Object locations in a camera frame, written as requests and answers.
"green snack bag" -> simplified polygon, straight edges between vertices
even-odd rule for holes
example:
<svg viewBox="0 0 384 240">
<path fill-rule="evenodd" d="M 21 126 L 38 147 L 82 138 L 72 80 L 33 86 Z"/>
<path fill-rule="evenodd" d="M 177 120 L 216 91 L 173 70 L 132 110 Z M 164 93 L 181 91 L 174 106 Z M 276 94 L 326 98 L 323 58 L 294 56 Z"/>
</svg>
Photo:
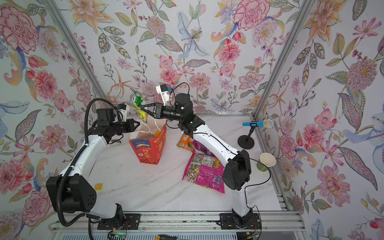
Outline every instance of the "green snack bag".
<svg viewBox="0 0 384 240">
<path fill-rule="evenodd" d="M 133 92 L 132 98 L 131 98 L 131 103 L 132 103 L 133 107 L 135 108 L 136 112 L 138 113 L 138 115 L 140 116 L 140 119 L 144 123 L 146 123 L 148 114 L 140 109 L 141 105 L 145 105 L 145 100 L 141 96 L 141 94 L 138 93 L 136 90 L 134 90 L 132 88 L 131 88 L 131 90 Z"/>
</svg>

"paper cup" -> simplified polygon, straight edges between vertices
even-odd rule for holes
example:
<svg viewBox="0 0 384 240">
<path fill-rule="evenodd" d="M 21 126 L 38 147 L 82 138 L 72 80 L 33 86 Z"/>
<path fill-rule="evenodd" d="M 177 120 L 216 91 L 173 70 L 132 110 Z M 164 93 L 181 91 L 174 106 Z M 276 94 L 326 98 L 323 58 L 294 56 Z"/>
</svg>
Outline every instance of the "paper cup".
<svg viewBox="0 0 384 240">
<path fill-rule="evenodd" d="M 259 161 L 264 163 L 265 166 L 267 166 L 267 167 L 273 167 L 276 164 L 276 158 L 268 152 L 263 152 L 260 155 Z M 257 169 L 262 171 L 262 172 L 267 171 L 267 168 L 259 162 L 257 163 L 256 166 L 257 166 Z"/>
</svg>

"white marble surface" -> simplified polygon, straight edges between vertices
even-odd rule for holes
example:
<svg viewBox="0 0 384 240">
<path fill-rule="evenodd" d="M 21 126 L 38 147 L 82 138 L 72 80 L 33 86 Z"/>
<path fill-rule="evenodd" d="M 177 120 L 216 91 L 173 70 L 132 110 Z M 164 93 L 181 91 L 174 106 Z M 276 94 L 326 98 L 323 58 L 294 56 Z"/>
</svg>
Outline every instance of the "white marble surface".
<svg viewBox="0 0 384 240">
<path fill-rule="evenodd" d="M 242 122 L 249 117 L 202 117 L 203 121 L 225 142 L 241 150 L 237 144 L 240 135 L 247 135 L 248 127 Z M 192 153 L 177 147 L 182 132 L 167 129 L 167 139 L 158 165 L 139 162 L 125 136 L 118 146 L 109 145 L 102 151 L 93 167 L 89 183 L 102 183 L 98 201 L 110 200 L 122 205 L 124 211 L 228 211 L 232 209 L 232 195 L 225 185 L 225 194 L 194 183 L 182 181 L 185 166 Z M 248 150 L 251 158 L 262 153 L 257 142 Z M 260 172 L 251 161 L 252 174 L 248 184 L 267 180 L 269 173 Z M 247 188 L 250 207 L 260 211 L 281 210 L 272 181 Z"/>
</svg>

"black round base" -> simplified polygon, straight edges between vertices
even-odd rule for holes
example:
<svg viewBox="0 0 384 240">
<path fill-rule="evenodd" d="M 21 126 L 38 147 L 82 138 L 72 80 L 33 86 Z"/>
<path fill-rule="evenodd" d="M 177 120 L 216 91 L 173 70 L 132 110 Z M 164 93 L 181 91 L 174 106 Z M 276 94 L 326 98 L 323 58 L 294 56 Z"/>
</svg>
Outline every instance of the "black round base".
<svg viewBox="0 0 384 240">
<path fill-rule="evenodd" d="M 244 149 L 251 149 L 255 145 L 255 141 L 251 137 L 248 137 L 247 135 L 240 136 L 237 139 L 237 143 L 239 144 L 240 147 Z"/>
</svg>

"floral wallpaper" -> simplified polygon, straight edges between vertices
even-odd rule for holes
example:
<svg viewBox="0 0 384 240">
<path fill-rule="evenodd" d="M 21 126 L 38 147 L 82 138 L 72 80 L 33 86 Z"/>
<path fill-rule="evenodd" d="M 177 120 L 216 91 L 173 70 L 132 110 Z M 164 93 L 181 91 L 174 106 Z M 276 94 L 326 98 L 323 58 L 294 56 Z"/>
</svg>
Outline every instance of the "floral wallpaper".
<svg viewBox="0 0 384 240">
<path fill-rule="evenodd" d="M 0 1 L 0 34 L 0 239 L 46 239 L 45 182 L 82 144 L 95 94 L 40 0 Z"/>
<path fill-rule="evenodd" d="M 129 102 L 130 88 L 162 102 L 156 85 L 185 82 L 197 114 L 255 109 L 300 8 L 300 0 L 56 3 L 111 102 Z"/>
<path fill-rule="evenodd" d="M 384 239 L 380 0 L 316 0 L 263 108 L 290 210 L 313 240 Z"/>
</svg>

